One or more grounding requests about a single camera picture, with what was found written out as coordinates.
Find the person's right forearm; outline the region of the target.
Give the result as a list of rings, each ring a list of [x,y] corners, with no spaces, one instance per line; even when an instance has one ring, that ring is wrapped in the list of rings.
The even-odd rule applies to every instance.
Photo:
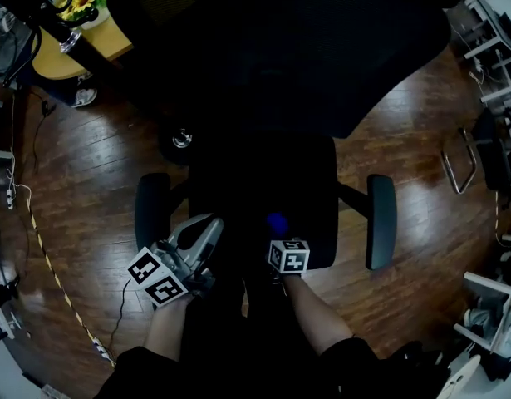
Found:
[[[317,355],[350,339],[353,333],[341,316],[297,275],[285,275],[283,286],[306,339]]]

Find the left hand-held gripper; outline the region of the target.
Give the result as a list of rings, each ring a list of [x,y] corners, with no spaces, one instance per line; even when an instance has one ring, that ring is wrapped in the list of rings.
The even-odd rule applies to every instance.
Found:
[[[158,308],[186,294],[203,297],[214,286],[209,262],[223,228],[224,222],[213,214],[194,216],[167,240],[142,248],[127,271]]]

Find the black mesh office chair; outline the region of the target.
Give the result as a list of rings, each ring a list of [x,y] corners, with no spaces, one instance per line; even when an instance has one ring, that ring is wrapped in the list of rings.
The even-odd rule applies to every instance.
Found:
[[[450,40],[421,0],[107,0],[138,81],[188,128],[346,138]]]

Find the round wooden table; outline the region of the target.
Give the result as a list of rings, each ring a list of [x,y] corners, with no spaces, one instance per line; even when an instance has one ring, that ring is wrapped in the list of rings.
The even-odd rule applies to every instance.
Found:
[[[68,55],[61,53],[59,42],[49,33],[42,31],[42,44],[32,61],[33,69],[49,80],[65,80],[77,77],[86,69]],[[82,36],[109,61],[128,52],[132,43],[117,27],[112,17],[102,24],[82,32]]]

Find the metal frame chair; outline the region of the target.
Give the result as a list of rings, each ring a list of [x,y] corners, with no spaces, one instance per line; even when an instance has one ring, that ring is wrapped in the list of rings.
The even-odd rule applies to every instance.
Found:
[[[459,182],[450,163],[446,149],[440,152],[441,160],[457,195],[462,195],[473,181],[478,168],[484,172],[489,190],[511,198],[511,108],[500,113],[483,110],[472,131],[464,127],[457,130],[469,158],[470,170]]]

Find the black coat rack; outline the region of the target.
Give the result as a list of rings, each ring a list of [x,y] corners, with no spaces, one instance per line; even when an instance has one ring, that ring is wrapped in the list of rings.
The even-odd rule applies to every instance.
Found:
[[[165,159],[177,165],[189,163],[189,153],[193,136],[175,121],[170,121],[157,104],[147,97],[151,79],[140,80],[136,75],[109,62],[88,42],[80,32],[62,21],[57,13],[59,9],[47,0],[0,0],[0,4],[9,9],[20,21],[25,22],[37,35],[37,42],[42,42],[42,31],[61,43],[61,49],[71,59],[86,70],[98,76],[111,86],[137,109],[152,117],[160,124],[160,150]]]

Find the blue cloth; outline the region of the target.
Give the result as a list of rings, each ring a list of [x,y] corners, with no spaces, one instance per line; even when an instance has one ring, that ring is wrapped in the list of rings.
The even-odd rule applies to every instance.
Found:
[[[287,218],[279,212],[269,214],[266,223],[274,236],[282,237],[289,230]]]

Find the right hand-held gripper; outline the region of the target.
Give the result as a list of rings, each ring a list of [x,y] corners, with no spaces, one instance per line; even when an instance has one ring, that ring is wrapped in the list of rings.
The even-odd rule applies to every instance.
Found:
[[[307,271],[310,249],[303,240],[270,242],[268,264],[279,274],[301,274]]]

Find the person's left forearm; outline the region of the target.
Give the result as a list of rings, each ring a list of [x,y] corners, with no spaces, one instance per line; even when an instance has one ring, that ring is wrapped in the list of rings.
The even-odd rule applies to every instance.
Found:
[[[178,361],[187,307],[193,301],[192,294],[186,294],[155,310],[147,333],[144,348],[173,361]]]

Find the person's black clothing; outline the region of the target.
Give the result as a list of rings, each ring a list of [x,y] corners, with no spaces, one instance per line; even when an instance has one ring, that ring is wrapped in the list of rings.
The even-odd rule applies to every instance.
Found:
[[[354,333],[317,355],[284,276],[261,259],[224,273],[187,307],[177,362],[133,347],[94,399],[437,399],[438,363],[379,358]]]

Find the yellow flowers in pot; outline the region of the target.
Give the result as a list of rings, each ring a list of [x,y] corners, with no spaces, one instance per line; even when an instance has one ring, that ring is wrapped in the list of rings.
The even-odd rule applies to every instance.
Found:
[[[60,19],[72,28],[90,30],[110,16],[106,0],[66,0],[59,6]]]

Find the yellow black striped tape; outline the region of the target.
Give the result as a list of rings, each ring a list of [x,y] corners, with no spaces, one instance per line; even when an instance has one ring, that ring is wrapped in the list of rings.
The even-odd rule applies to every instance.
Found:
[[[86,333],[87,337],[89,338],[89,340],[91,341],[91,343],[93,344],[94,348],[97,350],[97,352],[101,356],[101,358],[106,360],[106,361],[108,361],[108,363],[110,363],[111,367],[113,369],[115,369],[115,360],[111,356],[111,353],[106,349],[106,347],[103,345],[101,340],[98,339],[89,330],[89,328],[87,327],[87,325],[85,324],[85,322],[81,318],[81,315],[77,312],[75,306],[73,305],[73,303],[72,303],[70,297],[68,296],[68,294],[67,294],[63,284],[61,283],[61,280],[60,280],[57,272],[55,271],[55,269],[54,269],[54,267],[52,265],[52,261],[51,261],[49,255],[48,255],[45,247],[44,247],[44,243],[42,241],[42,236],[39,233],[39,230],[38,230],[38,227],[37,227],[37,222],[36,222],[34,214],[32,212],[31,198],[27,198],[26,199],[26,206],[27,206],[27,212],[28,212],[28,215],[29,215],[29,219],[30,219],[32,228],[34,230],[34,233],[36,235],[37,243],[38,243],[39,248],[40,248],[40,250],[42,252],[43,258],[44,258],[44,260],[46,262],[46,265],[48,267],[49,272],[52,274],[52,277],[54,278],[55,283],[57,284],[57,287],[61,290],[62,296],[63,296],[63,298],[64,298],[64,300],[66,302],[66,305],[72,311],[75,319],[77,320],[77,322],[79,323],[81,328],[84,330],[84,332]]]

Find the white cluttered desk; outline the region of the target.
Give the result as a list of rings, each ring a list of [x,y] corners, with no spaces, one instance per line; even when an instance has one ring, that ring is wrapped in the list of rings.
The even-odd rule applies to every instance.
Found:
[[[492,317],[490,329],[483,327],[482,335],[472,331],[465,324],[456,323],[453,329],[462,337],[470,341],[474,347],[480,347],[484,354],[511,358],[511,286],[496,280],[485,278],[471,272],[464,273],[464,280],[473,283],[482,290],[500,295],[499,316]],[[477,366],[482,362],[482,354],[470,358],[459,370],[454,372],[445,383],[437,399],[454,399],[467,385],[474,375]]]

